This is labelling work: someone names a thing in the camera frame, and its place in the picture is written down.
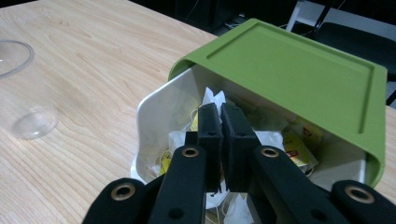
screw hole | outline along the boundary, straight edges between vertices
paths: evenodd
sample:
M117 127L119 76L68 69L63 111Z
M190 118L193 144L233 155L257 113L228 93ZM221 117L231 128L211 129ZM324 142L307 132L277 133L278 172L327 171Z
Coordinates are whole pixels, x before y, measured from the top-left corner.
M174 208L169 211L168 216L174 220L181 219L184 217L184 212L180 208Z
M311 210L311 215L314 219L318 221L327 221L327 216L323 212L319 211L318 209L312 209Z
M111 191L111 198L115 201L124 201L129 199L135 193L134 185L131 183L123 183L117 185Z
M351 199L359 203L373 203L375 201L374 196L370 192L356 186L347 186L345 192Z

dark background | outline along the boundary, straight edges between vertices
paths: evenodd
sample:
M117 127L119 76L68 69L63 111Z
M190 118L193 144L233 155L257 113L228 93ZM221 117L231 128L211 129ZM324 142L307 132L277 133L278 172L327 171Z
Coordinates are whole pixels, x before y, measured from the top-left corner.
M34 0L0 0L8 7ZM169 17L184 21L208 32L232 16L244 12L247 18L257 18L280 26L286 24L296 0L130 0ZM328 0L310 0L326 4ZM337 0L334 7L358 15L396 25L396 0Z

table surface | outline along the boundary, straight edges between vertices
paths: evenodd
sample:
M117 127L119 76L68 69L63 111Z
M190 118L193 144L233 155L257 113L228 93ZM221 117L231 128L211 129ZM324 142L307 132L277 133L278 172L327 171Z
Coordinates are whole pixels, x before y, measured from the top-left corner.
M29 43L59 123L36 140L0 131L0 222L77 223L130 176L136 109L182 56L216 38L132 2L40 0L0 8L0 38ZM396 110L376 189L396 203Z

wooden table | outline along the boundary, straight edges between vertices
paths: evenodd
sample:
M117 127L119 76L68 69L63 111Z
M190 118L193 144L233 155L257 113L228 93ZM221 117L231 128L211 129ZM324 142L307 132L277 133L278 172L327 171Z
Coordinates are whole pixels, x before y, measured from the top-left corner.
M109 182L130 176L136 109L177 59L215 37L134 3L40 0L0 8L0 38L29 43L59 123L36 140L0 132L0 222L78 223ZM396 202L396 110L387 107L387 168Z

storage box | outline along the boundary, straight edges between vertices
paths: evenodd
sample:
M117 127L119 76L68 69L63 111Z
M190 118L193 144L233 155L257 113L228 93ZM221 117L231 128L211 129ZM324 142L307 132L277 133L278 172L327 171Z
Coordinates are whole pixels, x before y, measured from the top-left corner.
M319 126L326 137L317 156L331 171L317 184L358 179L373 187L384 169L386 78L378 64L247 21L180 59L169 82L142 101L132 176L153 178L147 168L168 148L168 134L191 121L209 87L224 91L246 112L264 105ZM365 161L350 159L364 154Z

